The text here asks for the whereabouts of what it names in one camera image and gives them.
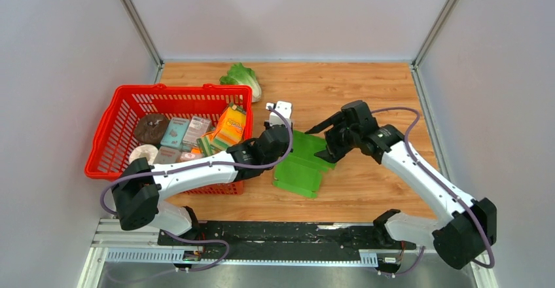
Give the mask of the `green paper box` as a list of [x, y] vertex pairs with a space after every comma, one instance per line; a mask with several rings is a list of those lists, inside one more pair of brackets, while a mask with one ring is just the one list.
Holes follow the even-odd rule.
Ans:
[[323, 174], [335, 169], [334, 164], [315, 156], [325, 148], [324, 139], [295, 130], [292, 152], [275, 167], [273, 185], [306, 198], [316, 198]]

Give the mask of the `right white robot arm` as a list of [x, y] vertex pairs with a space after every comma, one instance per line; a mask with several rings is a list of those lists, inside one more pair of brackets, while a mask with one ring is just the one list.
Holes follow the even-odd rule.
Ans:
[[353, 149], [372, 157], [377, 164], [400, 177], [435, 214], [426, 219], [390, 209], [373, 221], [373, 238], [383, 248], [396, 242], [432, 247], [439, 257], [457, 270], [473, 262], [493, 268], [492, 246], [497, 239], [497, 208], [488, 198], [477, 200], [457, 188], [420, 157], [409, 141], [409, 133], [380, 126], [374, 111], [362, 100], [353, 101], [316, 124], [307, 134], [325, 136], [326, 147], [314, 155], [331, 164]]

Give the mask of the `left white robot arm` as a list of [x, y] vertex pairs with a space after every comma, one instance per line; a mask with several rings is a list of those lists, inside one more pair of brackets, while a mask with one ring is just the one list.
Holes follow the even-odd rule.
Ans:
[[150, 165], [146, 158], [138, 158], [111, 187], [120, 227], [131, 231], [153, 226], [192, 245], [200, 237], [200, 227], [192, 222], [188, 208], [166, 200], [189, 190], [258, 177], [281, 162], [292, 144], [292, 129], [275, 125], [259, 137], [190, 162]]

